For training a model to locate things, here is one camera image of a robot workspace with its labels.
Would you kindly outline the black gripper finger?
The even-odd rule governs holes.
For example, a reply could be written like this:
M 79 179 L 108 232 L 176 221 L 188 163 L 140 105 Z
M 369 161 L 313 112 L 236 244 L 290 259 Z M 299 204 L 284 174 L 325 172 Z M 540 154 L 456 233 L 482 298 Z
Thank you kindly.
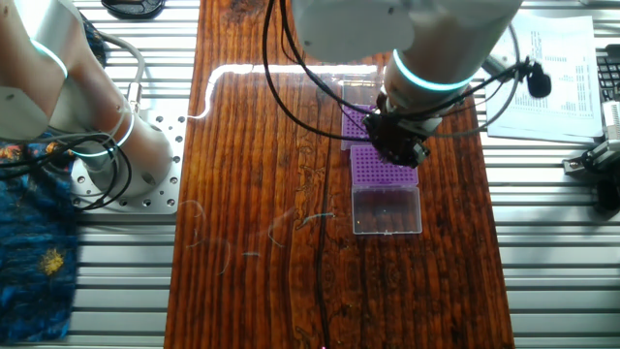
M 411 148 L 403 151 L 401 156 L 403 166 L 414 169 L 419 166 L 429 155 L 430 150 L 424 144 L 414 144 Z
M 403 148 L 400 146 L 386 145 L 379 150 L 382 158 L 393 165 L 404 166 L 405 155 L 403 154 Z

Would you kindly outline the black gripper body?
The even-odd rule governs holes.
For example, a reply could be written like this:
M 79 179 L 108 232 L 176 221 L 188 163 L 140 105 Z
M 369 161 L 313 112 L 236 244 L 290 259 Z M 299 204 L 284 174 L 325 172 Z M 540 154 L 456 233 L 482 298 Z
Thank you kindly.
M 376 113 L 368 114 L 362 119 L 362 123 L 367 131 L 368 139 L 378 152 L 386 145 L 400 146 L 404 151 L 414 144 L 423 144 L 425 141 L 425 138 L 421 138 L 417 133 Z

